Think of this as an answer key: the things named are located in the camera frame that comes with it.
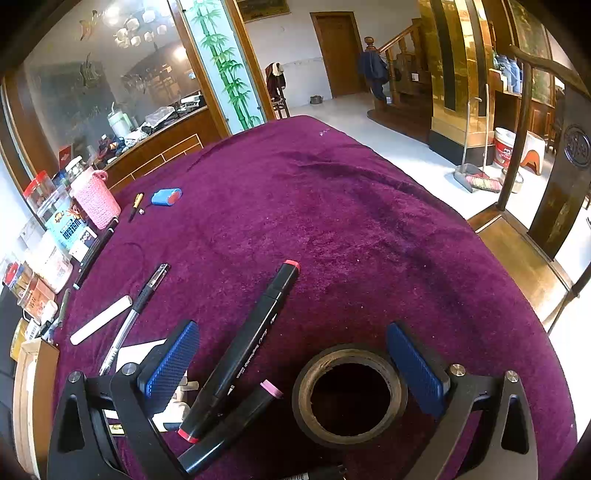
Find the red lid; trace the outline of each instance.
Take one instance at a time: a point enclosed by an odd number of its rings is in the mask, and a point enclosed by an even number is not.
[[[6,276],[4,277],[4,283],[6,285],[10,285],[10,282],[12,282],[12,280],[14,279],[14,275],[17,274],[18,266],[18,263],[14,262],[6,270]]]
[[[43,180],[43,178],[49,178],[49,176],[47,175],[47,172],[45,170],[41,170],[37,176],[31,180],[31,183],[29,184],[29,186],[25,189],[25,191],[22,193],[22,195],[25,198],[29,198],[31,196],[31,193],[33,193],[33,190],[35,190],[38,186],[41,185],[41,182]]]

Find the white bucket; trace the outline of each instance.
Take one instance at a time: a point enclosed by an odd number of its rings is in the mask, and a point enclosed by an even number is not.
[[[509,166],[513,153],[515,134],[506,128],[495,128],[495,162],[503,167]]]

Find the purple tablecloth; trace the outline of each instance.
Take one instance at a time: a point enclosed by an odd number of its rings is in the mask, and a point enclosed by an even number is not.
[[[136,192],[149,199],[172,187],[183,190],[174,206],[149,206],[127,222]],[[57,394],[70,371],[98,373],[122,318],[78,346],[69,335],[121,296],[135,297],[159,263],[169,262],[171,271],[125,344],[165,338],[181,319],[194,319],[202,346],[189,376],[201,383],[280,264],[291,258],[302,265],[230,403],[264,379],[286,399],[199,478],[272,480],[333,460],[345,462],[351,480],[399,477],[433,431],[412,398],[401,421],[378,441],[344,453],[308,440],[290,401],[293,382],[312,356],[338,343],[385,349],[385,328],[393,320],[472,373],[520,374],[541,480],[551,479],[574,448],[566,380],[515,283],[457,212],[342,132],[306,116],[272,122],[174,160],[118,199],[123,221],[74,293],[57,335]],[[189,446],[176,433],[164,437],[176,454]],[[130,475],[142,478],[124,441],[119,445]],[[466,439],[447,477],[465,445]]]

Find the black marker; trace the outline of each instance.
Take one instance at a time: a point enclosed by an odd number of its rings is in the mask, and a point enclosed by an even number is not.
[[[111,240],[117,225],[119,225],[119,219],[117,217],[113,217],[113,219],[109,222],[109,225],[107,225],[107,229],[103,236],[100,239],[97,238],[90,247],[90,250],[86,252],[86,255],[80,263],[80,268],[78,269],[78,278],[72,285],[76,290],[81,289],[82,284],[90,273],[92,265],[95,264],[96,259],[99,258],[99,255],[103,251],[105,245],[109,242],[109,240]]]
[[[261,386],[243,400],[236,410],[205,435],[201,442],[178,457],[189,476],[193,477],[211,465],[273,400],[282,396],[283,394],[268,380],[261,383]]]
[[[223,400],[232,391],[234,380],[246,369],[259,348],[267,329],[275,321],[285,300],[300,274],[300,264],[286,260],[277,275],[238,330],[234,340],[223,354],[195,403],[183,420],[178,434],[191,443],[197,443],[211,427]]]

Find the picture frame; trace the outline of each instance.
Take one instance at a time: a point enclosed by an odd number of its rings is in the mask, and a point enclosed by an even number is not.
[[[287,0],[238,0],[244,23],[291,13]]]

